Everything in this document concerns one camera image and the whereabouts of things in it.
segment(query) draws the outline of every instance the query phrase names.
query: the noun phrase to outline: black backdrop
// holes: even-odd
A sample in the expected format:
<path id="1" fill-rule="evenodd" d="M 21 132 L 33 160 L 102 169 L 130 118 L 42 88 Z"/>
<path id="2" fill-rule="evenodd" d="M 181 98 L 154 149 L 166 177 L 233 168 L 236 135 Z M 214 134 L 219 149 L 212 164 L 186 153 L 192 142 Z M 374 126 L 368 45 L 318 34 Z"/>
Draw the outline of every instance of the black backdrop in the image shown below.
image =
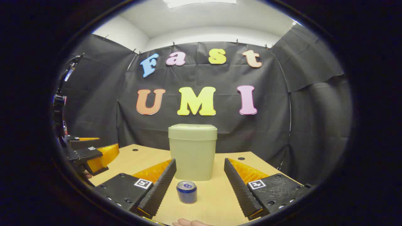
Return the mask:
<path id="1" fill-rule="evenodd" d="M 210 49 L 226 51 L 222 65 L 208 62 Z M 261 68 L 252 68 L 242 53 L 259 53 Z M 165 61 L 186 53 L 183 66 Z M 177 123 L 212 124 L 218 128 L 217 153 L 252 151 L 301 183 L 323 179 L 341 157 L 351 124 L 349 87 L 341 67 L 326 46 L 302 26 L 294 26 L 271 50 L 228 42 L 199 42 L 164 47 L 141 55 L 102 37 L 90 35 L 72 52 L 85 57 L 63 93 L 68 96 L 70 134 L 100 137 L 102 145 L 119 143 L 169 149 L 167 129 Z M 158 53 L 154 73 L 143 78 L 140 62 Z M 253 85 L 255 115 L 240 115 L 236 87 Z M 180 87 L 198 95 L 216 88 L 215 116 L 177 115 Z M 136 111 L 137 91 L 163 88 L 160 110 Z"/>

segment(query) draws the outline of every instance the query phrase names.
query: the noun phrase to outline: wooden table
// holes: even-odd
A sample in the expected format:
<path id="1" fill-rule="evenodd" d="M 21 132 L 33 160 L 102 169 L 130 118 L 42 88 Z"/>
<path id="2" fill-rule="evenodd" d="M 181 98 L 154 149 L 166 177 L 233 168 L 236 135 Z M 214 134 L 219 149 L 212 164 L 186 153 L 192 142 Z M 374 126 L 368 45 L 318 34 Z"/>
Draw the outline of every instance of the wooden table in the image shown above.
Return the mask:
<path id="1" fill-rule="evenodd" d="M 176 185 L 181 180 L 173 178 L 159 210 L 152 219 L 164 224 L 172 225 L 179 218 L 199 220 L 206 224 L 217 226 L 233 226 L 249 222 L 244 217 L 234 191 L 224 172 L 224 160 L 231 158 L 256 168 L 268 175 L 280 173 L 264 160 L 252 152 L 215 154 L 212 179 L 209 181 L 196 181 L 197 202 L 184 204 L 178 199 Z M 108 167 L 109 170 L 94 176 L 90 181 L 99 185 L 119 173 L 132 175 L 138 171 L 171 159 L 170 151 L 148 148 L 136 144 L 120 148 L 120 153 Z"/>

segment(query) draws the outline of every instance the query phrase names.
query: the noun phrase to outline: ceiling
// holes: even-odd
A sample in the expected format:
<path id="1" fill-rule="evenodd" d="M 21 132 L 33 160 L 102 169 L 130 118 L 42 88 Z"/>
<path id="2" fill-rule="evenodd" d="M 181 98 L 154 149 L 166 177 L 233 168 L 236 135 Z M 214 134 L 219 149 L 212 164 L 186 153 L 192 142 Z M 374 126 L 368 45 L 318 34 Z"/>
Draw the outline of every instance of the ceiling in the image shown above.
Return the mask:
<path id="1" fill-rule="evenodd" d="M 146 0 L 120 16 L 149 38 L 196 27 L 241 27 L 282 37 L 292 26 L 292 19 L 256 0 L 237 0 L 237 4 L 200 3 L 169 9 L 163 0 Z"/>

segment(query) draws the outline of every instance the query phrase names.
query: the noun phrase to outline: pink letter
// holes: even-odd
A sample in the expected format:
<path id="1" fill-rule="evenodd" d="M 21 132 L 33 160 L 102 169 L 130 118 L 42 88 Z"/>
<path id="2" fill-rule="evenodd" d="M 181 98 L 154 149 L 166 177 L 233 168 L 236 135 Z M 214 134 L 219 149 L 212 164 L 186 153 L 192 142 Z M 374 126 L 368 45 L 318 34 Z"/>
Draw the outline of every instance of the pink letter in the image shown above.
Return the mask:
<path id="1" fill-rule="evenodd" d="M 242 108 L 239 113 L 241 115 L 255 115 L 257 114 L 257 109 L 254 108 L 254 103 L 252 100 L 252 91 L 254 86 L 238 86 L 237 90 L 240 92 L 242 97 Z"/>
<path id="2" fill-rule="evenodd" d="M 170 58 L 166 60 L 167 65 L 177 65 L 181 66 L 185 63 L 184 58 L 186 57 L 186 54 L 183 52 L 175 52 L 171 53 Z"/>

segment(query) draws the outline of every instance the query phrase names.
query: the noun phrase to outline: green trash can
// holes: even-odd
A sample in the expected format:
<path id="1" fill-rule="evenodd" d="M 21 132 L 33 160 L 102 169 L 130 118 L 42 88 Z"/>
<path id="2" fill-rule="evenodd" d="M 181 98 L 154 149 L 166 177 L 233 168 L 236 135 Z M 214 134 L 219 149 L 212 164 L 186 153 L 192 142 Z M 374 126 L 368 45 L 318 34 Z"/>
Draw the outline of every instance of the green trash can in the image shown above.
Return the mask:
<path id="1" fill-rule="evenodd" d="M 169 146 L 176 159 L 174 177 L 208 181 L 212 177 L 218 130 L 213 125 L 176 124 L 169 127 Z"/>

